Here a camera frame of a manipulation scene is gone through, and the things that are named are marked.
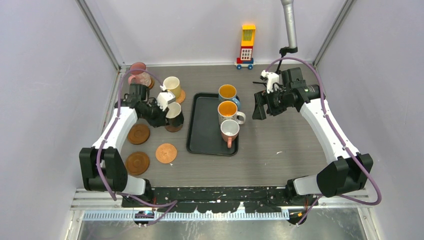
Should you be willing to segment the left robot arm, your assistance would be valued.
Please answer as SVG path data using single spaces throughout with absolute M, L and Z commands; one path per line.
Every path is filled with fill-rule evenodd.
M 152 127 L 166 124 L 169 104 L 176 100 L 173 93 L 162 88 L 157 97 L 149 96 L 149 88 L 132 83 L 129 92 L 117 97 L 110 122 L 91 147 L 79 152 L 83 186 L 87 191 L 134 195 L 141 207 L 153 202 L 150 183 L 143 178 L 131 176 L 121 157 L 123 144 L 131 128 L 142 118 Z

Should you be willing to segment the woven rattan coaster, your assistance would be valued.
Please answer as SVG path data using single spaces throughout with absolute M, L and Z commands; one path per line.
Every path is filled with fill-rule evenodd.
M 181 103 L 185 100 L 185 98 L 186 98 L 186 93 L 185 93 L 185 91 L 182 89 L 182 90 L 180 91 L 180 95 L 179 95 L 179 97 L 177 97 L 177 98 L 176 98 L 176 102 L 177 102 L 177 103 L 179 103 L 179 104 L 181 104 Z
M 161 144 L 155 151 L 156 159 L 162 164 L 169 164 L 176 159 L 178 151 L 170 143 Z

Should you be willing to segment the yellow mug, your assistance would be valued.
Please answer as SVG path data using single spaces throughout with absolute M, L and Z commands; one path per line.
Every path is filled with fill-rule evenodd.
M 164 79 L 163 86 L 170 92 L 172 92 L 176 98 L 179 98 L 181 95 L 181 84 L 179 78 L 176 76 L 169 76 Z

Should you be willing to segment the black white-inside mug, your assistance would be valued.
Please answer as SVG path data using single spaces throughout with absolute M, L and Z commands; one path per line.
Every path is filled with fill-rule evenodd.
M 182 107 L 177 102 L 172 102 L 168 105 L 168 113 L 166 114 L 166 125 L 179 126 L 184 124 L 184 115 Z

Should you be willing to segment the black plastic tray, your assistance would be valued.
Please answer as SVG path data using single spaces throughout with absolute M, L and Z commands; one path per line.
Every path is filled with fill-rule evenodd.
M 228 148 L 222 138 L 218 105 L 217 93 L 198 92 L 193 96 L 186 139 L 186 150 L 189 153 L 234 156 L 238 152 L 238 139 Z

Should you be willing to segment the dusty pink mug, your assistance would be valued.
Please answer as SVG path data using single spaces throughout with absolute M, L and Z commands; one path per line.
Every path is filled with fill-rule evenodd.
M 142 84 L 147 87 L 151 84 L 151 76 L 145 72 L 147 66 L 143 62 L 136 62 L 130 66 L 130 77 L 128 78 L 128 84 Z

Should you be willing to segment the dark walnut round coaster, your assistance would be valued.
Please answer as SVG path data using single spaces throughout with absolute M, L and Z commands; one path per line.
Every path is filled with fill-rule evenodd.
M 179 126 L 166 125 L 166 126 L 165 126 L 165 129 L 166 129 L 168 132 L 175 133 L 175 132 L 178 132 L 179 130 L 181 130 L 181 129 L 182 129 L 182 127 L 183 127 L 183 125 L 182 125 L 182 124 L 181 124 L 181 125 L 179 125 Z

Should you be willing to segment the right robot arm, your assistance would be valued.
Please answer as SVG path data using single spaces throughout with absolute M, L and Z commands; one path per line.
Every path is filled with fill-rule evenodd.
M 328 102 L 321 98 L 320 86 L 308 85 L 299 67 L 280 74 L 263 70 L 260 79 L 266 88 L 254 95 L 252 119 L 264 120 L 267 115 L 277 116 L 288 108 L 295 108 L 312 128 L 327 161 L 319 173 L 287 181 L 287 202 L 299 205 L 306 195 L 330 198 L 362 190 L 368 180 L 362 170 L 370 171 L 373 159 L 368 153 L 360 153 L 348 140 Z

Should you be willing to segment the salmon pink mug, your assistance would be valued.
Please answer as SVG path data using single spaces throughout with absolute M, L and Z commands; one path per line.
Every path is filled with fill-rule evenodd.
M 222 139 L 226 142 L 227 148 L 231 148 L 240 131 L 240 125 L 232 119 L 224 120 L 220 125 Z

